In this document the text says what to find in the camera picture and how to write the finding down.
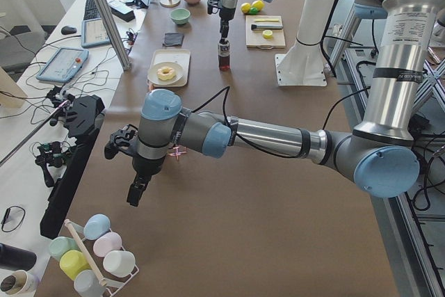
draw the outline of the warning label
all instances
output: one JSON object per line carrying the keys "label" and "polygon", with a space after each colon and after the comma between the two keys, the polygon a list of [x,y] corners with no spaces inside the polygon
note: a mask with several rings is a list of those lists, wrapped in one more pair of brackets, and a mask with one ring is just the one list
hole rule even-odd
{"label": "warning label", "polygon": [[389,15],[382,37],[384,45],[418,45],[427,48],[435,15],[423,12],[408,12]]}

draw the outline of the white desk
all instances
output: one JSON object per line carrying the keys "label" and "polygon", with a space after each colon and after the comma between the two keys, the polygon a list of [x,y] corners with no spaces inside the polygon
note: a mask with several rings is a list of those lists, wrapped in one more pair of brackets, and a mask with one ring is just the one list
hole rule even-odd
{"label": "white desk", "polygon": [[[77,33],[73,35],[80,35],[81,21],[83,19],[83,12],[86,0],[76,0],[72,7],[67,11],[66,15],[54,32],[46,41],[47,44],[57,41],[69,35],[62,35],[60,30],[63,26],[75,26]],[[145,17],[145,10],[135,10],[136,19],[131,22],[124,22],[121,19],[114,17],[118,26],[121,37],[126,37],[126,31],[133,29],[138,31]],[[80,47],[80,38],[70,38],[54,44],[57,47]],[[123,73],[122,66],[119,63],[111,45],[104,45],[100,47],[91,48],[88,60],[84,64],[82,70],[65,86],[70,87],[78,80],[76,84],[68,92],[73,95],[78,95],[84,87],[84,94],[94,90],[92,94],[96,94],[102,98],[105,107],[110,106],[114,95],[114,90],[118,85],[120,76]],[[56,51],[53,47],[45,47],[41,50],[34,62],[46,62]],[[101,64],[96,74],[86,74],[94,69],[97,64],[105,58],[111,58],[109,61]],[[48,90],[53,87],[50,83],[40,82],[35,78],[38,73],[39,66],[30,66],[17,82],[18,85],[26,92],[29,97],[44,97]],[[86,83],[101,85],[93,86],[86,85]],[[29,100],[33,103],[40,101],[40,99]],[[7,109],[0,107],[0,118],[8,115],[15,115],[21,113],[29,104],[25,102],[20,109]],[[31,107],[28,111],[20,116],[0,119],[0,159],[4,158],[27,134],[29,134],[36,125],[30,123],[34,108]],[[42,120],[48,116],[48,113],[38,110],[35,113],[34,120]],[[34,156],[30,152],[30,148],[34,142],[47,143],[52,141],[63,141],[67,135],[67,130],[63,128],[63,124],[59,122],[55,127],[45,125],[32,139],[25,144],[9,161],[0,168],[0,215],[3,217],[5,209],[11,205],[19,205],[26,210],[25,219],[16,231],[11,233],[0,232],[0,242],[11,246],[31,250],[37,254],[38,259],[35,266],[30,272],[37,275],[39,278],[47,267],[49,260],[49,253],[47,246],[50,239],[40,236],[40,220],[43,217],[45,209],[47,208],[47,198],[51,193],[51,189],[45,186],[43,180],[42,170],[34,163]],[[49,168],[50,173],[56,179],[58,174],[62,174],[62,169]],[[0,269],[0,281],[6,276],[10,275],[10,271]],[[32,296],[32,294],[24,294],[23,297]],[[6,296],[5,293],[0,292],[0,296]]]}

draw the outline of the gray chair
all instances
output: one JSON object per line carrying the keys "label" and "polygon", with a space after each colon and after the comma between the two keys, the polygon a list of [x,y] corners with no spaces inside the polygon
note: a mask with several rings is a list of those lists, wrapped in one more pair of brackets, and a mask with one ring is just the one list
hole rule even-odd
{"label": "gray chair", "polygon": [[0,40],[0,67],[8,73],[23,72],[45,41],[45,34],[39,32],[11,35],[0,29],[0,33],[6,35]]}

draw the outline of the brown table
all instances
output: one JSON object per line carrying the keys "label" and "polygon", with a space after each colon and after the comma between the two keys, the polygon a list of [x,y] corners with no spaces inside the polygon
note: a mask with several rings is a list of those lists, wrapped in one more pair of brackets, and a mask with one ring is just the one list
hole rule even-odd
{"label": "brown table", "polygon": [[[239,0],[239,3],[252,0]],[[294,43],[304,0],[275,0],[264,14],[281,15],[287,49]],[[176,27],[169,8],[154,0],[106,112],[95,149],[68,218],[84,224],[96,213],[110,217],[140,273],[125,296],[397,296],[369,196],[332,170],[311,161],[279,159],[241,147],[221,159],[189,151],[169,157],[149,183],[139,207],[126,202],[134,178],[131,159],[112,161],[103,150],[110,133],[138,124],[152,54],[165,32],[185,34],[191,50],[188,84],[174,91],[195,108],[230,85],[227,112],[240,118],[320,129],[339,98],[326,88],[278,87],[277,50],[247,49],[240,11],[231,21],[232,72],[218,71],[219,16],[205,1],[187,6],[190,23]],[[207,109],[221,111],[222,98]],[[328,129],[349,131],[342,108]],[[77,296],[51,260],[36,296]]]}

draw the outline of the computer mouse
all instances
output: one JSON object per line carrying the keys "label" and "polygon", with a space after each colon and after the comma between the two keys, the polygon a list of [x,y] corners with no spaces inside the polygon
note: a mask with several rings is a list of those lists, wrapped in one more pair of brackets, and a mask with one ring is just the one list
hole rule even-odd
{"label": "computer mouse", "polygon": [[77,29],[76,29],[76,27],[72,27],[72,26],[64,26],[64,27],[62,27],[62,30],[60,32],[62,33],[62,35],[69,35],[69,34],[77,33]]}

